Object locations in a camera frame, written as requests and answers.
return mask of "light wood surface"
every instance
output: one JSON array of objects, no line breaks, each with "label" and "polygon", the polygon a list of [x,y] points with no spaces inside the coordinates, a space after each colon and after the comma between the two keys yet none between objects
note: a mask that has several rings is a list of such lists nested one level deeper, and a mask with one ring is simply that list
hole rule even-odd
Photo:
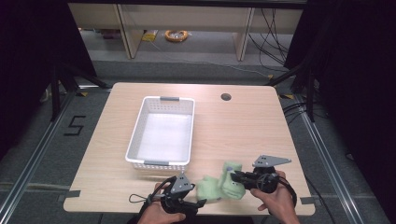
[{"label": "light wood surface", "polygon": [[[220,96],[229,93],[230,101]],[[69,212],[138,213],[142,203],[129,203],[131,194],[147,197],[156,182],[173,174],[153,175],[136,170],[125,160],[134,124],[145,96],[178,96],[195,100],[191,162],[186,176],[191,183],[205,175],[219,178],[225,161],[243,164],[251,172],[252,163],[261,154],[288,158],[278,165],[299,198],[310,197],[303,170],[292,142],[282,108],[272,87],[117,83],[110,93],[91,142],[70,190],[81,190],[79,197],[67,198]],[[186,197],[196,202],[195,190]],[[261,202],[249,192],[240,201],[207,203],[201,215],[263,215]],[[298,215],[310,216],[313,204],[297,202]]]}]

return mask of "white basket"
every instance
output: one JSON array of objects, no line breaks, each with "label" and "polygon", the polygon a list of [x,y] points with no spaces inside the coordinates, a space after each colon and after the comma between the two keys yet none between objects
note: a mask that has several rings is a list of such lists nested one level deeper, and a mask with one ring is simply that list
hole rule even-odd
[{"label": "white basket", "polygon": [[125,159],[135,169],[184,171],[190,162],[195,101],[147,96]]}]

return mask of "table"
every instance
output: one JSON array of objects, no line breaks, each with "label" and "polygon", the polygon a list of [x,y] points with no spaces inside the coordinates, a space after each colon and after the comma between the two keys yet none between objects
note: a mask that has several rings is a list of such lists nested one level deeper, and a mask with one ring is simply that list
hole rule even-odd
[{"label": "table", "polygon": [[[221,99],[223,93],[230,101]],[[276,168],[287,179],[299,198],[311,197],[292,142],[288,125],[273,87],[117,83],[93,132],[70,191],[78,197],[66,198],[68,212],[138,213],[142,203],[129,203],[131,194],[147,197],[156,182],[171,175],[148,175],[125,160],[142,100],[148,95],[190,97],[195,100],[191,162],[186,176],[191,183],[204,175],[219,178],[225,161],[238,161],[243,171],[261,154],[291,159]],[[186,201],[195,202],[193,190]],[[240,201],[207,203],[198,215],[254,216],[260,201],[250,193]],[[297,202],[296,212],[310,216],[313,204]]]}]

